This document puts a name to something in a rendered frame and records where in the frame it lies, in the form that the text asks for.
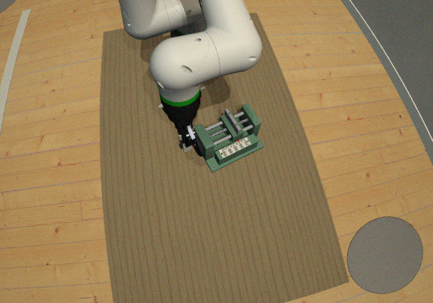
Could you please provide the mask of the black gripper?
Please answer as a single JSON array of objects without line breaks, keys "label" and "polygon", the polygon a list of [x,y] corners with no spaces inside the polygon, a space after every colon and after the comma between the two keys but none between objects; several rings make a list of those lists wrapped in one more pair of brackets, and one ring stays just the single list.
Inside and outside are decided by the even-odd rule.
[{"label": "black gripper", "polygon": [[192,145],[195,144],[195,138],[198,138],[198,134],[192,131],[192,122],[196,115],[197,112],[189,118],[184,119],[176,119],[168,116],[169,120],[174,123],[175,128],[177,129],[179,141],[183,145],[184,152],[191,150]]}]

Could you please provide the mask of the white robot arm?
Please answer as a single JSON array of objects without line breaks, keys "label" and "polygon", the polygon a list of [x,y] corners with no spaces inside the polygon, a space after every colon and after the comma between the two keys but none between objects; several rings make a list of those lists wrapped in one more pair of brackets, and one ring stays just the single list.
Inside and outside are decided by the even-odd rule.
[{"label": "white robot arm", "polygon": [[244,72],[262,54],[261,38],[243,0],[119,3],[131,37],[146,40],[173,31],[174,37],[159,43],[149,62],[160,94],[159,108],[172,118],[189,118],[197,112],[205,90],[201,83]]}]

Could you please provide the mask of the green bench vise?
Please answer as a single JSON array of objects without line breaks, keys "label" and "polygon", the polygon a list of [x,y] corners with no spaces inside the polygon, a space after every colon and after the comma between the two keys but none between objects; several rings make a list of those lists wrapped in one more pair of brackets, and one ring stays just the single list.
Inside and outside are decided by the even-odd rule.
[{"label": "green bench vise", "polygon": [[250,105],[232,115],[225,109],[218,123],[206,128],[201,123],[192,130],[198,134],[193,147],[212,173],[264,147],[257,136],[262,122]]}]

